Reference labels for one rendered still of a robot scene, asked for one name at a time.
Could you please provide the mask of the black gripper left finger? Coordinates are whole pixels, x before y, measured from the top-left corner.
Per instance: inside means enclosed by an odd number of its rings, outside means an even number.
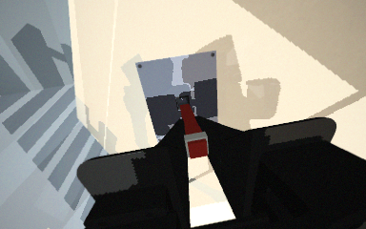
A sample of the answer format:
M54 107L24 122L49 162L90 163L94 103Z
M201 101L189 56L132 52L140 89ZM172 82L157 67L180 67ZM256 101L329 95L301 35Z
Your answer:
M77 169L77 177L92 197L164 184L182 229L191 227L189 169L185 125L178 119L154 146L93 157Z

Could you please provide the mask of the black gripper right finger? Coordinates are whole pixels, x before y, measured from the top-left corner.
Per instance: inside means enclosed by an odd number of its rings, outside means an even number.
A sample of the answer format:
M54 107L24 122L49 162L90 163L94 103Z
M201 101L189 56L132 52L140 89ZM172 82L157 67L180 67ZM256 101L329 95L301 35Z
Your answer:
M240 131L195 116L208 136L208 159L236 218L251 215L260 156L264 152L326 140L331 143L336 122L314 117Z

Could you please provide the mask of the grey sloped panel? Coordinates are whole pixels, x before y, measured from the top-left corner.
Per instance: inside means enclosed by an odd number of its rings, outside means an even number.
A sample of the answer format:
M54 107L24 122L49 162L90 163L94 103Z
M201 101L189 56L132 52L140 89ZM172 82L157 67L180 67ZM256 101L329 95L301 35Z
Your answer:
M180 105L218 123L216 51L136 62L157 143L178 119Z

